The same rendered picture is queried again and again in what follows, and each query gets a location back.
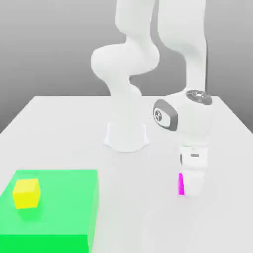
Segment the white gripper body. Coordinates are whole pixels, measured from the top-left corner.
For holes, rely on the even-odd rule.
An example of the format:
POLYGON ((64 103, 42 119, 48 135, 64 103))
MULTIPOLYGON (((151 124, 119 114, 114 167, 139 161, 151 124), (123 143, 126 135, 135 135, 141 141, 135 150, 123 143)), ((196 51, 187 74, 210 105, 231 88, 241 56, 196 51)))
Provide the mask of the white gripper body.
POLYGON ((183 183, 186 196, 198 196, 202 190, 204 181, 203 171, 184 170, 183 183))

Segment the small magenta cube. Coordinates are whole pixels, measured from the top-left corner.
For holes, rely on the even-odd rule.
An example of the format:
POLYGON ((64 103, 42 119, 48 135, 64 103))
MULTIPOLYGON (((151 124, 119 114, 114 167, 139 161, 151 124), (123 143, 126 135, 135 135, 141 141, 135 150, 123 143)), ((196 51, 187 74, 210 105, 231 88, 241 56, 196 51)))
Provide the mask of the small magenta cube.
POLYGON ((182 173, 178 174, 178 194, 181 196, 185 195, 184 181, 183 181, 183 174, 182 173))

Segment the small yellow cube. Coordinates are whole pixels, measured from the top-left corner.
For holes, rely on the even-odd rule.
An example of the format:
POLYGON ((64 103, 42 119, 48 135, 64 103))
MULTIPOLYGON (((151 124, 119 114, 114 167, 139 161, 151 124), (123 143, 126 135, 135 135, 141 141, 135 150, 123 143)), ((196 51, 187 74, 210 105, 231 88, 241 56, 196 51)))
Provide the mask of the small yellow cube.
POLYGON ((12 191, 16 209, 37 208, 41 196, 37 178, 18 179, 12 191))

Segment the large green box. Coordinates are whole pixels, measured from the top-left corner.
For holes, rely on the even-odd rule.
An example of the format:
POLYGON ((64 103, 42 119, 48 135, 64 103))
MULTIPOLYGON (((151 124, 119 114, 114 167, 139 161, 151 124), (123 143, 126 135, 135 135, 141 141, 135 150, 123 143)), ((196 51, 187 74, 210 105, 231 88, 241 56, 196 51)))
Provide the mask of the large green box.
POLYGON ((92 253, 98 205, 96 170, 17 170, 0 195, 0 253, 92 253), (39 204, 18 210, 12 191, 28 178, 39 204))

